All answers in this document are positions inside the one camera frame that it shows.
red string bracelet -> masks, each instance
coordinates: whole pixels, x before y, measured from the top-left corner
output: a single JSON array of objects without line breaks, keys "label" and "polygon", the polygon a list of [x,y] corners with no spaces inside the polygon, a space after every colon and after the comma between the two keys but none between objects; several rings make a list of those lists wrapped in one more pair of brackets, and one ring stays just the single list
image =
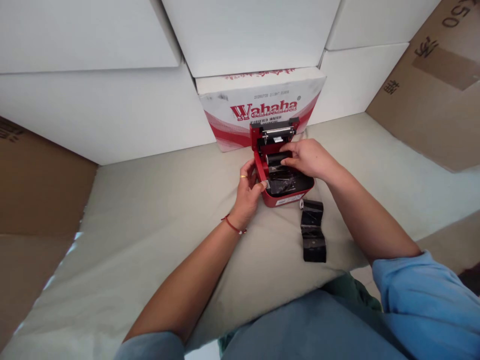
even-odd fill
[{"label": "red string bracelet", "polygon": [[226,220],[226,223],[233,229],[235,230],[237,233],[239,233],[240,235],[243,235],[247,232],[247,229],[241,231],[241,230],[238,230],[235,226],[232,225],[232,223],[230,223],[229,221],[229,215],[230,213],[228,213],[223,219],[221,219],[220,221],[223,221],[223,220]]}]

blue sleeve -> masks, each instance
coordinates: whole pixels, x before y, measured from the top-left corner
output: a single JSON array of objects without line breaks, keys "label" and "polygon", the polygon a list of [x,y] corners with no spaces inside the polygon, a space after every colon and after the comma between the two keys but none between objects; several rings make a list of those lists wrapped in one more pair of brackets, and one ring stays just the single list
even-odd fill
[{"label": "blue sleeve", "polygon": [[125,341],[113,360],[180,360],[184,353],[184,345],[177,335],[153,332]]},{"label": "blue sleeve", "polygon": [[417,359],[479,359],[480,301],[428,251],[376,260],[387,325]]}]

white box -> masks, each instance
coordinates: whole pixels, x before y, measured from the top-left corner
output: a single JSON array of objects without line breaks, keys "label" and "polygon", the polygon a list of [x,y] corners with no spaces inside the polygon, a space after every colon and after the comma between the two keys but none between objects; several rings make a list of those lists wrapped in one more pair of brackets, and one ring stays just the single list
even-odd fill
[{"label": "white box", "polygon": [[159,1],[0,2],[0,73],[178,67],[182,60]]},{"label": "white box", "polygon": [[364,112],[409,44],[328,51],[320,70],[326,75],[309,125]]},{"label": "white box", "polygon": [[0,75],[0,116],[100,165],[215,142],[184,62]]},{"label": "white box", "polygon": [[409,42],[440,0],[342,0],[325,48]]},{"label": "white box", "polygon": [[316,67],[340,0],[163,0],[194,78]]},{"label": "white box", "polygon": [[250,123],[300,118],[307,126],[324,86],[317,67],[201,77],[196,87],[206,118],[222,151],[251,146]]}]

wahaha box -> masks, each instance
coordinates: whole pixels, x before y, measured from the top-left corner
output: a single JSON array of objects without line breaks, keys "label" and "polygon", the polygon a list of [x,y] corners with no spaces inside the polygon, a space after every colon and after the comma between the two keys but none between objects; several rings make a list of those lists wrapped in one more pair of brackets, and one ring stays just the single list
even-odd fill
[{"label": "wahaha box", "polygon": [[250,124],[299,118],[297,134],[303,132],[325,80],[317,67],[195,79],[206,118],[223,152],[252,145]]}]

wahaha logo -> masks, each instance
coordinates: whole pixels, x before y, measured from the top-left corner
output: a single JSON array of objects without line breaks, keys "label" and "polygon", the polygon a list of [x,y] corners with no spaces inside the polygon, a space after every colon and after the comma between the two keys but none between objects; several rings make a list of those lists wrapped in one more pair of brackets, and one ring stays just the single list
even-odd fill
[{"label": "wahaha logo", "polygon": [[288,113],[290,111],[297,110],[297,102],[285,102],[284,100],[280,101],[280,104],[275,104],[272,106],[265,106],[263,103],[260,107],[253,107],[252,104],[247,105],[248,108],[245,109],[245,105],[230,106],[233,113],[236,115],[238,121],[248,120],[250,117],[259,118],[273,114]]}]

